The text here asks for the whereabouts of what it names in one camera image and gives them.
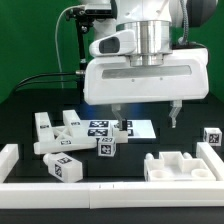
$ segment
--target black table surface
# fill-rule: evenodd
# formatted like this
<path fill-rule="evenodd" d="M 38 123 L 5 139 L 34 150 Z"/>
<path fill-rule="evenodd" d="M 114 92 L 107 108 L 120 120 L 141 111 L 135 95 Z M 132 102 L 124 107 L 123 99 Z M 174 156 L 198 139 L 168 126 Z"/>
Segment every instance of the black table surface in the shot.
<path fill-rule="evenodd" d="M 0 104 L 0 148 L 18 144 L 20 159 L 5 183 L 57 183 L 48 174 L 43 156 L 34 154 L 37 141 L 34 114 L 48 112 L 52 126 L 63 125 L 62 111 L 75 109 L 84 120 L 114 120 L 109 105 L 89 106 L 77 89 L 22 90 Z M 118 144 L 113 158 L 98 157 L 97 149 L 68 152 L 83 163 L 81 182 L 144 181 L 146 153 L 189 152 L 195 156 L 197 142 L 203 141 L 204 127 L 224 130 L 224 104 L 209 94 L 203 100 L 183 101 L 177 127 L 170 128 L 169 102 L 122 105 L 121 114 L 130 120 L 151 120 L 156 139 L 130 140 Z M 223 143 L 214 148 L 224 158 Z M 223 223 L 223 207 L 117 208 L 0 210 L 0 223 Z"/>

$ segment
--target white container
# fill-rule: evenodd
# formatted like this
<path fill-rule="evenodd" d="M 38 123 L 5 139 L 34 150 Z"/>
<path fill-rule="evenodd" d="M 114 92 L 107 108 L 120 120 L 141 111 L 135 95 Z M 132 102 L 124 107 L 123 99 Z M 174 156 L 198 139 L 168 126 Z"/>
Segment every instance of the white container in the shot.
<path fill-rule="evenodd" d="M 46 154 L 43 158 L 48 172 L 65 183 L 83 179 L 82 163 L 64 153 Z"/>
<path fill-rule="evenodd" d="M 203 159 L 176 151 L 159 152 L 159 159 L 147 154 L 144 175 L 146 181 L 216 181 Z"/>

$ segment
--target white l-shaped block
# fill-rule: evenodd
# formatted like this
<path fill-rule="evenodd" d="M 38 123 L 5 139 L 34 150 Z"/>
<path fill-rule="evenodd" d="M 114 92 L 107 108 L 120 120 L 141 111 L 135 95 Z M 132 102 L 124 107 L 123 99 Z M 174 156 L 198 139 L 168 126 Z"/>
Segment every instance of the white l-shaped block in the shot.
<path fill-rule="evenodd" d="M 34 143 L 35 154 L 90 149 L 97 146 L 96 138 L 87 135 L 87 130 L 75 110 L 63 111 L 65 127 L 52 128 L 46 112 L 36 113 L 35 120 L 39 140 Z"/>

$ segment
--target white foam block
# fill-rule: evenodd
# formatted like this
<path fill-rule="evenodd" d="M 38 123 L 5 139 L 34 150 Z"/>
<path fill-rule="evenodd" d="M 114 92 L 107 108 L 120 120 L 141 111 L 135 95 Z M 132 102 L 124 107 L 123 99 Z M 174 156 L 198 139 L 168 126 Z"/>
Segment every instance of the white foam block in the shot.
<path fill-rule="evenodd" d="M 224 182 L 139 182 L 98 184 L 90 208 L 223 206 Z"/>
<path fill-rule="evenodd" d="M 1 184 L 1 209 L 89 208 L 86 184 Z"/>
<path fill-rule="evenodd" d="M 34 143 L 34 153 L 46 154 L 66 152 L 81 149 L 91 149 L 97 146 L 96 138 L 80 137 L 73 139 L 54 140 L 52 142 L 36 142 Z"/>
<path fill-rule="evenodd" d="M 3 183 L 19 159 L 18 145 L 8 144 L 0 153 L 0 183 Z"/>
<path fill-rule="evenodd" d="M 47 112 L 35 113 L 36 130 L 39 142 L 54 140 L 54 132 Z"/>
<path fill-rule="evenodd" d="M 63 122 L 69 128 L 73 138 L 87 137 L 87 130 L 82 125 L 82 122 L 75 110 L 63 111 Z"/>
<path fill-rule="evenodd" d="M 113 137 L 116 139 L 116 143 L 128 143 L 128 131 L 120 131 L 119 128 L 112 128 Z"/>
<path fill-rule="evenodd" d="M 196 156 L 205 161 L 217 180 L 224 180 L 224 163 L 209 143 L 198 142 Z"/>

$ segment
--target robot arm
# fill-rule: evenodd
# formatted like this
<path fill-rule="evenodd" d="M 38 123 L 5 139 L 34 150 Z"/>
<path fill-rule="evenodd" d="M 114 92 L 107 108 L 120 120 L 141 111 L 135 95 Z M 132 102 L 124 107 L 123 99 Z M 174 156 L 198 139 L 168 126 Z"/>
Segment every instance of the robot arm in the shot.
<path fill-rule="evenodd" d="M 99 5 L 111 6 L 114 17 L 109 18 L 111 32 L 90 45 L 95 59 L 86 69 L 84 97 L 88 104 L 171 101 L 173 109 L 169 116 L 175 127 L 182 100 L 207 95 L 207 50 L 173 50 L 171 27 L 180 27 L 183 21 L 190 26 L 202 25 L 213 14 L 218 1 L 183 0 L 189 21 L 185 21 L 180 2 L 82 1 L 93 11 Z M 94 24 L 100 30 L 104 22 Z"/>

